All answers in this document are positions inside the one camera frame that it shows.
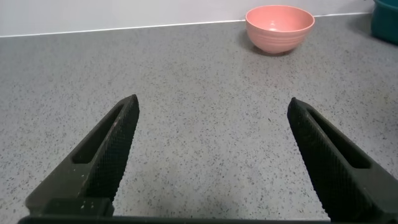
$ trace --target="bowl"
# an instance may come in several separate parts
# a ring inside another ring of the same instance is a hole
[[[255,46],[270,54],[296,48],[310,33],[315,18],[292,6],[260,6],[246,14],[246,30]]]
[[[374,0],[371,30],[375,37],[398,45],[398,1]]]

